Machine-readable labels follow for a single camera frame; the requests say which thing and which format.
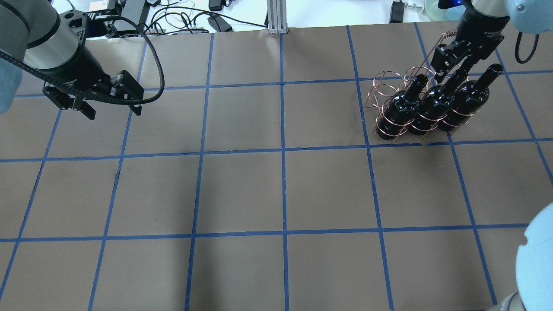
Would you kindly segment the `dark wine bottle being placed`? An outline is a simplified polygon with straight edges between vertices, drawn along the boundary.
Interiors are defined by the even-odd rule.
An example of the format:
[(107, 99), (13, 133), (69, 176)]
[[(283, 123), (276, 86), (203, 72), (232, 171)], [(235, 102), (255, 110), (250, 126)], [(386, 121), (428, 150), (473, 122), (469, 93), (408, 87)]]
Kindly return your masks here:
[(451, 110), (454, 104), (454, 92), (466, 81), (468, 71), (457, 69), (445, 83), (429, 88), (421, 100), (421, 108), (407, 131), (417, 136), (425, 136), (437, 127), (437, 124)]

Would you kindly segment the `dark bottle in basket rear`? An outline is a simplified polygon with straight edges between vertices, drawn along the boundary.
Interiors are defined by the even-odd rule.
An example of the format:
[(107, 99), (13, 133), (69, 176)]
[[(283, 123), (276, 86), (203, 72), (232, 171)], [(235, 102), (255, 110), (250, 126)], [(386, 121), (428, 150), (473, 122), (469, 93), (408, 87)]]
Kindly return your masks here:
[(462, 83), (454, 93), (454, 105), (437, 128), (450, 133), (464, 126), (486, 104), (490, 96), (489, 86), (503, 71), (503, 65), (493, 63), (480, 78)]

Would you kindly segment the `dark bottle in basket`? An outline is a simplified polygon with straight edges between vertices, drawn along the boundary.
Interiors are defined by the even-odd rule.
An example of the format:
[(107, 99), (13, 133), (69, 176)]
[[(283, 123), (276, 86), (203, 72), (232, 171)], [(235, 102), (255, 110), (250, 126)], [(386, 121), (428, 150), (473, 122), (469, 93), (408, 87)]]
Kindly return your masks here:
[(393, 95), (376, 124), (376, 134), (381, 139), (392, 141), (407, 131), (421, 108), (420, 94), (427, 81), (425, 74), (418, 74), (405, 90)]
[(454, 105), (437, 128), (450, 133), (464, 126), (486, 104), (490, 96), (489, 86), (503, 71), (503, 65), (493, 63), (480, 78), (462, 83), (454, 93)]

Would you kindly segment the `dark bottle in basket front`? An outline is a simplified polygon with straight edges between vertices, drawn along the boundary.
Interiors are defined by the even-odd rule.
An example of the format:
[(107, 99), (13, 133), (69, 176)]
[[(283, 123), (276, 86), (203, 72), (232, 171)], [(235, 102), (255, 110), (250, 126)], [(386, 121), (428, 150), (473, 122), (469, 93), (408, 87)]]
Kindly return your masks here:
[(393, 95), (376, 124), (376, 134), (381, 139), (392, 141), (407, 131), (421, 108), (420, 94), (427, 81), (425, 74), (418, 74), (405, 90)]

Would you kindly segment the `black power adapter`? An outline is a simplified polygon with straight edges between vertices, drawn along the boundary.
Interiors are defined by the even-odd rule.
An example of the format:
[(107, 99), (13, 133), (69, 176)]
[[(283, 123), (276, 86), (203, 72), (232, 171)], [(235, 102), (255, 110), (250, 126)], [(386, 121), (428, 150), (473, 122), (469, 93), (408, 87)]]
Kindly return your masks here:
[(393, 1), (390, 8), (389, 23), (403, 23), (405, 3), (402, 0)]

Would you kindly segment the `aluminium frame post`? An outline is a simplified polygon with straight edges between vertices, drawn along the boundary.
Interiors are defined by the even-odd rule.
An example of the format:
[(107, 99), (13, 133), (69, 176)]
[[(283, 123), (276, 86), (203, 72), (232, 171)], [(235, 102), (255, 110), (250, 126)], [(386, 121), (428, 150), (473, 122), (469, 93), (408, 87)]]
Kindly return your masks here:
[(288, 34), (286, 0), (267, 0), (268, 32)]

